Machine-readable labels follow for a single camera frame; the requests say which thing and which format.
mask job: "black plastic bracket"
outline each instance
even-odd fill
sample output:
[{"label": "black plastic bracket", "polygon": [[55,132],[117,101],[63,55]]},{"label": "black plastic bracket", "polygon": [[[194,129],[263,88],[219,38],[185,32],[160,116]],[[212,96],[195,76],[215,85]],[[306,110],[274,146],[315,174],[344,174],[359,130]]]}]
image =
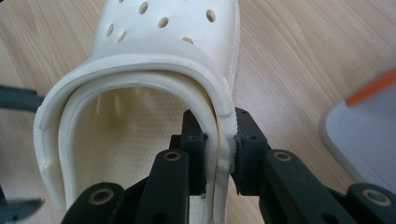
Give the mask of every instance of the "black plastic bracket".
[{"label": "black plastic bracket", "polygon": [[0,108],[36,112],[44,101],[36,91],[0,85]]}]

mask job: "metal screw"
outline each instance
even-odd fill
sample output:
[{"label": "metal screw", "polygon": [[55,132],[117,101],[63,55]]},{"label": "metal screw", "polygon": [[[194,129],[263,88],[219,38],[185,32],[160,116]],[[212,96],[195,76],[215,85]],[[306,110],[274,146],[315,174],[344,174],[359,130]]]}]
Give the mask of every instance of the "metal screw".
[{"label": "metal screw", "polygon": [[114,191],[109,188],[98,189],[90,195],[90,203],[93,205],[100,205],[107,203],[114,196]]},{"label": "metal screw", "polygon": [[166,161],[177,161],[178,159],[180,159],[181,155],[177,152],[171,151],[166,153],[163,157]]},{"label": "metal screw", "polygon": [[285,152],[275,152],[274,157],[280,161],[291,161],[291,156]]},{"label": "metal screw", "polygon": [[361,194],[372,203],[380,206],[390,206],[392,204],[392,201],[387,195],[374,189],[364,189]]}]

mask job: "wood grain surface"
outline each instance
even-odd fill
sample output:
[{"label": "wood grain surface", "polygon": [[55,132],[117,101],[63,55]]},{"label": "wood grain surface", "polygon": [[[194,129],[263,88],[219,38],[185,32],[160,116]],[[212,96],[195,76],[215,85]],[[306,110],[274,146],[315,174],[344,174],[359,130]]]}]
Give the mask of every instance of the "wood grain surface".
[{"label": "wood grain surface", "polygon": [[[0,3],[0,84],[46,94],[85,61],[103,0]],[[346,192],[351,175],[323,146],[318,125],[333,105],[396,59],[394,0],[241,0],[233,98],[272,148],[297,154],[326,186]],[[43,197],[23,223],[59,223],[38,172],[34,115],[0,110],[0,184],[10,198]],[[262,223],[258,198],[230,183],[228,223]]]}]

